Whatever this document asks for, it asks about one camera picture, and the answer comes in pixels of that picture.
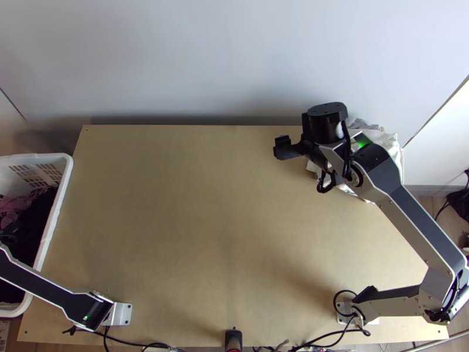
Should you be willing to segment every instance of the black bag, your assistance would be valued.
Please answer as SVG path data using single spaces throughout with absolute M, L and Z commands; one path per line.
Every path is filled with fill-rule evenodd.
M 456 213 L 464 220 L 469 222 L 469 189 L 449 193 L 446 196 L 449 205 L 451 205 Z

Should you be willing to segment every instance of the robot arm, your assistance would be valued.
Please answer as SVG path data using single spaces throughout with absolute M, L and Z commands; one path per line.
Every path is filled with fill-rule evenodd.
M 14 259 L 0 242 L 0 279 L 62 309 L 75 326 L 95 331 L 103 326 L 128 325 L 132 305 L 119 303 L 98 292 L 70 290 Z
M 469 300 L 469 268 L 457 246 L 402 185 L 399 169 L 381 146 L 364 133 L 349 136 L 342 103 L 314 106 L 304 113 L 299 143 L 276 138 L 274 155 L 285 160 L 307 156 L 323 170 L 319 192 L 345 183 L 358 196 L 374 202 L 427 264 L 420 285 L 378 291 L 368 286 L 345 311 L 366 324 L 379 316 L 423 316 L 428 322 L 448 324 Z M 351 150 L 354 139 L 359 149 Z M 324 187 L 324 176 L 331 177 Z

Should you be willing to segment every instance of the robotic arm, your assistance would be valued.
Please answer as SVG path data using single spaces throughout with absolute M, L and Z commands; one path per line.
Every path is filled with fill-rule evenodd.
M 288 136 L 275 140 L 279 160 L 304 155 L 322 169 L 318 191 L 345 183 L 357 195 L 374 202 L 427 264 L 420 285 L 378 291 L 368 286 L 344 312 L 365 325 L 379 316 L 423 316 L 428 322 L 449 324 L 469 300 L 469 268 L 459 248 L 402 185 L 399 169 L 381 146 L 364 133 L 348 134 L 347 109 L 327 103 L 302 114 L 303 133 L 297 144 Z M 351 149 L 354 139 L 359 149 Z M 326 175 L 331 177 L 324 186 Z

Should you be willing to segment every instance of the green led light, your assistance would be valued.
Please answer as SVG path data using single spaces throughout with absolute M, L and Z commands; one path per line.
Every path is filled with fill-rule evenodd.
M 366 143 L 366 142 L 364 142 L 364 141 L 360 141 L 360 142 L 357 141 L 356 143 L 358 144 L 358 146 L 359 146 L 360 148 L 363 148 L 364 146 L 366 146 L 366 145 L 368 144 L 368 143 Z

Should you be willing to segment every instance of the white cloth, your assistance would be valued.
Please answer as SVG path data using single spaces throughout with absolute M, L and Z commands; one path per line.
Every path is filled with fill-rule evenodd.
M 399 142 L 397 140 L 397 133 L 385 133 L 384 129 L 382 127 L 379 127 L 377 124 L 368 125 L 365 120 L 356 119 L 349 126 L 349 134 L 350 136 L 353 136 L 360 131 L 363 132 L 364 135 L 366 135 L 374 143 L 381 145 L 384 149 L 386 149 L 386 151 L 388 151 L 389 155 L 394 160 L 397 165 L 397 168 L 399 169 L 400 179 L 403 182 L 404 149 L 401 148 L 399 145 Z M 358 146 L 356 145 L 356 142 L 354 140 L 352 140 L 352 149 L 358 149 Z M 308 160 L 306 170 L 316 173 L 317 180 L 319 181 L 322 172 L 322 169 L 320 167 L 316 166 L 312 161 Z M 353 190 L 351 190 L 350 187 L 348 187 L 346 184 L 338 185 L 337 188 L 348 194 L 358 197 L 356 193 L 353 192 Z

